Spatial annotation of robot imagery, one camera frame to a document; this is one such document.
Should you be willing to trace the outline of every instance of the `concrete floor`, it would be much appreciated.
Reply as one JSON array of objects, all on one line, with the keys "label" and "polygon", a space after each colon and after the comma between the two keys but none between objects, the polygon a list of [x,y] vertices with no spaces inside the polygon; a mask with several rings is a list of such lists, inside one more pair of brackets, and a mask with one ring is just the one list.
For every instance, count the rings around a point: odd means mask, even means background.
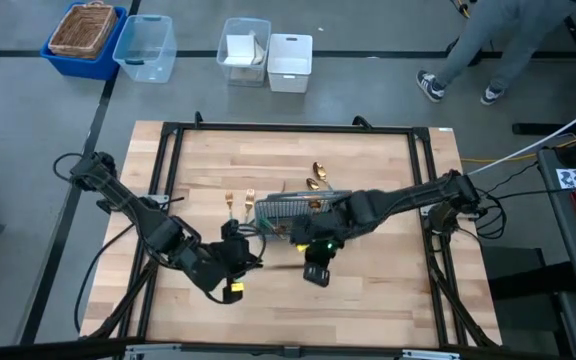
[{"label": "concrete floor", "polygon": [[[1,0],[0,49],[39,49],[69,2]],[[131,5],[130,0],[106,3]],[[139,13],[172,17],[180,50],[216,49],[220,24],[234,16],[268,19],[273,32],[311,34],[316,50],[442,51],[465,21],[448,1],[429,0],[142,0]],[[508,34],[495,37],[495,50],[503,50]],[[574,49],[563,26],[541,48]],[[316,58],[306,95],[228,87],[213,58],[177,59],[167,84],[134,83],[120,72],[96,149],[113,154],[121,165],[135,121],[190,121],[199,110],[206,121],[220,122],[347,124],[361,114],[375,125],[452,127],[463,157],[497,158],[537,140],[513,135],[512,123],[565,123],[576,117],[576,60],[533,61],[508,96],[492,107],[481,106],[479,97],[495,60],[466,71],[442,104],[428,102],[414,74],[420,68],[437,70],[441,62]],[[64,203],[67,187],[52,175],[52,161],[82,148],[103,88],[101,81],[62,77],[41,58],[0,58],[0,221],[7,225],[0,234],[0,345],[18,341]],[[500,144],[496,148],[489,146],[492,137]],[[489,188],[521,166],[501,165],[475,181]],[[541,186],[532,171],[505,190]],[[94,205],[96,199],[88,194],[81,198],[38,342],[77,336],[73,304],[108,220]],[[506,235],[494,245],[541,247],[548,262],[566,259],[545,196],[514,198],[507,211]],[[502,331],[511,346],[552,351],[541,335]]]}]

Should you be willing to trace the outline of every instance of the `blue bin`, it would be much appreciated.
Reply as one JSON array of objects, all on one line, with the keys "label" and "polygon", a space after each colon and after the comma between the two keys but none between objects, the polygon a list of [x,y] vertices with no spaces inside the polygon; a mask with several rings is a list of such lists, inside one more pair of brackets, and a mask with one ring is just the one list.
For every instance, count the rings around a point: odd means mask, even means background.
[{"label": "blue bin", "polygon": [[[83,3],[74,2],[70,4],[68,10],[70,10],[70,8],[74,5],[78,4]],[[116,6],[115,13],[117,14],[117,22],[115,23],[115,28],[112,29],[112,32],[108,35],[106,44],[96,59],[88,60],[55,55],[48,48],[50,37],[48,37],[48,40],[46,40],[46,43],[44,43],[44,46],[39,52],[41,57],[48,59],[48,61],[50,61],[50,63],[52,63],[52,65],[62,75],[85,77],[98,80],[109,80],[117,70],[117,67],[119,67],[119,64],[117,64],[112,59],[112,53],[115,50],[117,40],[119,39],[119,34],[121,33],[121,29],[124,28],[124,24],[126,23],[127,18],[126,9],[122,7]]]}]

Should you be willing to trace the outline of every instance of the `wooden tabletop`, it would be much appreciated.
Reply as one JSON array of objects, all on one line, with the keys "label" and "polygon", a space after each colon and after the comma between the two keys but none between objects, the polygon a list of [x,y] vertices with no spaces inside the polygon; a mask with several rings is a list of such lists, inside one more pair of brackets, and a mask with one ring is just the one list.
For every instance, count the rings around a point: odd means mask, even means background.
[{"label": "wooden tabletop", "polygon": [[[136,123],[121,181],[146,194],[162,122]],[[461,169],[452,130],[431,129],[437,173]],[[172,137],[167,147],[169,153]],[[418,144],[423,169],[423,151]],[[402,135],[290,132],[185,131],[170,214],[183,218],[204,242],[220,241],[228,220],[224,194],[235,195],[233,212],[243,219],[246,189],[257,199],[306,190],[312,163],[322,163],[335,189],[392,191],[413,184],[408,142]],[[167,165],[161,177],[161,191]],[[113,214],[108,241],[129,224]],[[463,228],[475,231],[472,223]],[[124,295],[137,237],[133,231],[101,257],[86,309],[82,334],[98,328]],[[260,242],[251,241],[256,253]],[[455,233],[451,243],[460,297],[486,334],[501,343],[478,243]],[[171,342],[299,344],[365,347],[436,347],[428,273],[417,211],[390,217],[374,233],[347,243],[330,265],[331,281],[320,288],[302,279],[303,253],[287,243],[268,244],[263,269],[244,278],[244,299],[217,305],[183,272],[160,268],[147,338]],[[215,295],[221,297],[221,286]],[[130,334],[136,333],[141,298]],[[448,335],[456,343],[450,306],[444,299]]]}]

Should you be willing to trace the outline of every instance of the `wire rack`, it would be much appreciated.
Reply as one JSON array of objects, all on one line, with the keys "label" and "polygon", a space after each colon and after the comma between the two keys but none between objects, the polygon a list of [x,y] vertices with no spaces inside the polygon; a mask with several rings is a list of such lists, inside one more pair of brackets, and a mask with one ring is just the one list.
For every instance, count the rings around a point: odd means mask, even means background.
[{"label": "wire rack", "polygon": [[277,239],[275,233],[290,235],[295,217],[329,211],[335,200],[351,193],[352,191],[348,190],[270,194],[267,198],[255,202],[255,225],[269,239]]}]

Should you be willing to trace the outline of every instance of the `white bin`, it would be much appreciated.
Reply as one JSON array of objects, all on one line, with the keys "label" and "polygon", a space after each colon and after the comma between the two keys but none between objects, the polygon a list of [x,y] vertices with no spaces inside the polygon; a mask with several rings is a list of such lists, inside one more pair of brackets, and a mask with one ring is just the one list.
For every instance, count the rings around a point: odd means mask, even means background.
[{"label": "white bin", "polygon": [[[217,49],[217,63],[221,66],[221,70],[229,85],[264,86],[270,32],[270,22],[266,20],[252,18],[230,18],[226,20],[221,39],[219,40],[219,48]],[[251,54],[252,58],[261,61],[257,63],[249,61],[247,64],[237,64],[234,61],[229,61],[232,60],[229,57],[233,55],[228,52],[229,45],[232,47],[233,43],[239,43],[239,41],[235,41],[237,38],[247,37],[250,37],[248,40],[251,45],[249,50],[253,53]]]},{"label": "white bin", "polygon": [[172,19],[159,15],[132,15],[119,35],[112,54],[134,81],[165,83],[177,55]]},{"label": "white bin", "polygon": [[305,93],[312,70],[312,36],[272,34],[269,52],[270,90]]}]

